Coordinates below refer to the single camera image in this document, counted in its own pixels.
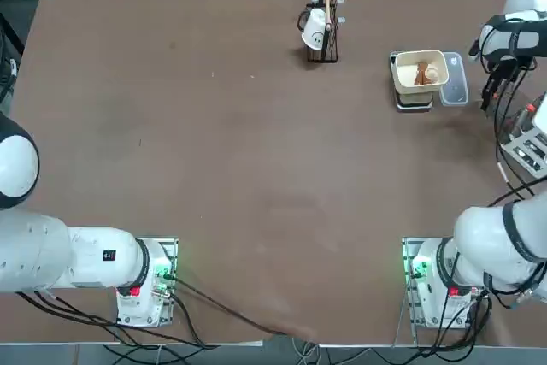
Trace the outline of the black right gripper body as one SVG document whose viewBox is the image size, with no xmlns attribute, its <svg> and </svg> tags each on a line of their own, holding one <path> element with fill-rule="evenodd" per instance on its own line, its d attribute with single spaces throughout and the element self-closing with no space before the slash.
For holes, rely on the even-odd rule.
<svg viewBox="0 0 547 365">
<path fill-rule="evenodd" d="M 491 58 L 491 77 L 493 79 L 516 79 L 520 72 L 534 70 L 536 67 L 535 57 L 494 55 Z"/>
</svg>

